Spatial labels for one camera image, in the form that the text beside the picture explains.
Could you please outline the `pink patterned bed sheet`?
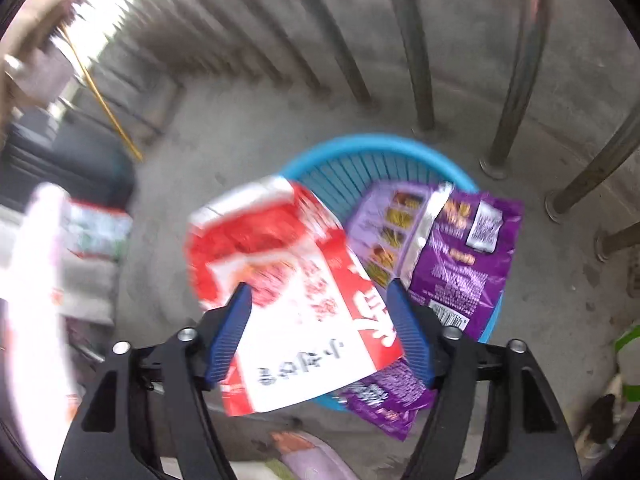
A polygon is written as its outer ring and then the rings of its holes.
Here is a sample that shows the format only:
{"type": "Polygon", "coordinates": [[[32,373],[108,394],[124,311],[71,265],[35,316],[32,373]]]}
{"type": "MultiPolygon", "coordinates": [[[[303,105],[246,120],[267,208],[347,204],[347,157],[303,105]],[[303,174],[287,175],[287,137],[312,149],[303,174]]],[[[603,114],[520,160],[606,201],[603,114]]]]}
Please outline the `pink patterned bed sheet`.
{"type": "Polygon", "coordinates": [[[68,193],[52,183],[32,193],[2,278],[8,302],[9,398],[27,456],[55,477],[81,396],[61,314],[63,217],[68,193]]]}

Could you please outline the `red white snack bag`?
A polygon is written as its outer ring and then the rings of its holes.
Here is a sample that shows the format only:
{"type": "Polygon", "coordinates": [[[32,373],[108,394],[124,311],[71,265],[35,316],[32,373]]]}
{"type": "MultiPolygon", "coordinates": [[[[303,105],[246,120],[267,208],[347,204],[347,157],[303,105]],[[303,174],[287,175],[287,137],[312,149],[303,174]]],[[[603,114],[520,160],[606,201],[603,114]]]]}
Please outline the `red white snack bag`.
{"type": "Polygon", "coordinates": [[[224,377],[230,416],[343,388],[395,363],[401,343],[346,233],[303,185],[268,177],[192,212],[186,260],[203,310],[241,283],[252,308],[224,377]]]}

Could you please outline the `metal window railing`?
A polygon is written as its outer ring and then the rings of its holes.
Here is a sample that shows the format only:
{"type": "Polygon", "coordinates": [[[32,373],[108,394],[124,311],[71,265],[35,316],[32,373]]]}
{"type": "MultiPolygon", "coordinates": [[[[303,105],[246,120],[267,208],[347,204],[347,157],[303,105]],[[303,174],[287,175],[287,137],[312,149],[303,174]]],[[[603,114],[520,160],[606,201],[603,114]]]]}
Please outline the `metal window railing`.
{"type": "Polygon", "coordinates": [[[549,218],[592,223],[600,261],[638,255],[639,24],[623,0],[137,0],[114,55],[175,69],[225,42],[333,118],[382,108],[429,139],[445,90],[490,104],[466,136],[496,180],[532,161],[538,125],[585,162],[552,185],[549,218]]]}

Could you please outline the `purple snack bag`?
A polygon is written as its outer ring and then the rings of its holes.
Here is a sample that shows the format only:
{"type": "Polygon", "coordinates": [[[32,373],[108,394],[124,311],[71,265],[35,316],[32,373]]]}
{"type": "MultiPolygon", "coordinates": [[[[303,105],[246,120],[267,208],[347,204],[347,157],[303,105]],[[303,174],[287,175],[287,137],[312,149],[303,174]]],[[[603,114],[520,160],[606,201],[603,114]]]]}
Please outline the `purple snack bag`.
{"type": "Polygon", "coordinates": [[[395,278],[445,326],[486,341],[511,271],[524,206],[489,193],[378,181],[347,239],[379,292],[395,278]]]}

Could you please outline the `blue plastic trash basket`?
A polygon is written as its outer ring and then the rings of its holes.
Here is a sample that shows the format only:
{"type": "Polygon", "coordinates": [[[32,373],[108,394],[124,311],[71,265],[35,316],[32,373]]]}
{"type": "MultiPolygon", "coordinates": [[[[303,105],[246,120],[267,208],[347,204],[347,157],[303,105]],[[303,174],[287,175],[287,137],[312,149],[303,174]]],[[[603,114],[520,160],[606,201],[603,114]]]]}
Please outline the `blue plastic trash basket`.
{"type": "MultiPolygon", "coordinates": [[[[429,185],[449,182],[463,192],[483,193],[445,156],[418,142],[380,134],[346,136],[326,142],[294,159],[280,174],[313,192],[345,232],[364,194],[378,181],[429,185]]],[[[412,312],[430,345],[431,359],[434,356],[446,358],[453,343],[445,334],[448,330],[456,332],[459,329],[442,325],[431,309],[409,298],[412,312]]],[[[457,343],[461,348],[475,349],[485,342],[462,334],[457,343]]],[[[431,361],[431,364],[435,378],[433,385],[426,387],[427,399],[423,403],[431,409],[431,418],[436,422],[448,415],[459,420],[469,419],[474,404],[475,375],[468,373],[462,379],[456,379],[454,373],[460,370],[459,365],[452,361],[446,361],[444,365],[431,361]]]]}

